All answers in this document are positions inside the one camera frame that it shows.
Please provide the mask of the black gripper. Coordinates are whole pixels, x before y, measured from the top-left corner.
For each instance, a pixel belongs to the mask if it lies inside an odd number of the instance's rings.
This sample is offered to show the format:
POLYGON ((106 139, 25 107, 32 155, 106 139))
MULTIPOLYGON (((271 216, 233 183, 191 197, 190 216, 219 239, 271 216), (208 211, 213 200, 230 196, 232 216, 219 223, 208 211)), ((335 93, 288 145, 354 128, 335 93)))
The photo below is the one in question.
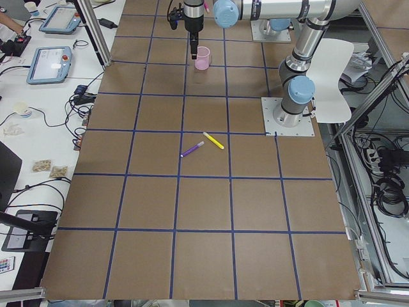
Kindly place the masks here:
POLYGON ((185 16, 185 29, 190 33, 190 54, 191 58, 195 59, 198 45, 199 45, 199 32, 203 30, 204 16, 200 17, 188 17, 185 16))

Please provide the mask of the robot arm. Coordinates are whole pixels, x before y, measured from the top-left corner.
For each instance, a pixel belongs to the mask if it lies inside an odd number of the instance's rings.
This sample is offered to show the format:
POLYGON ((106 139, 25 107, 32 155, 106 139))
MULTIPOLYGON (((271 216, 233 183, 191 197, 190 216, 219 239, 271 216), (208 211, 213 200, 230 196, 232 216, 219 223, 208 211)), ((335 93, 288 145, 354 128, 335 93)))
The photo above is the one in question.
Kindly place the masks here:
POLYGON ((330 21, 354 11, 360 1, 214 1, 215 22, 230 28, 239 20, 304 20, 301 34, 292 53, 279 67, 284 95, 274 109, 274 120, 283 127, 298 125, 302 113, 312 100, 315 85, 306 72, 330 21))
POLYGON ((189 33, 190 54, 197 59, 199 33, 204 27, 205 6, 203 0, 185 0, 183 2, 183 19, 185 29, 189 33))

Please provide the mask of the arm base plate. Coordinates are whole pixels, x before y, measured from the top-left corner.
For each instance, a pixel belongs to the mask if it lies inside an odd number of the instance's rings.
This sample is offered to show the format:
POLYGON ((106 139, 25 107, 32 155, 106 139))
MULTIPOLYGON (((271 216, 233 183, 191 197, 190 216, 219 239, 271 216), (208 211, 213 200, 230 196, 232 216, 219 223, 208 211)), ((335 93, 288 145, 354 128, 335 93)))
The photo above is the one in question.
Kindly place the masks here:
POLYGON ((292 115, 282 108, 282 98, 262 97, 261 105, 266 136, 314 137, 314 129, 309 110, 292 115))
POLYGON ((251 21, 252 39, 255 42, 290 43, 290 19, 251 21))

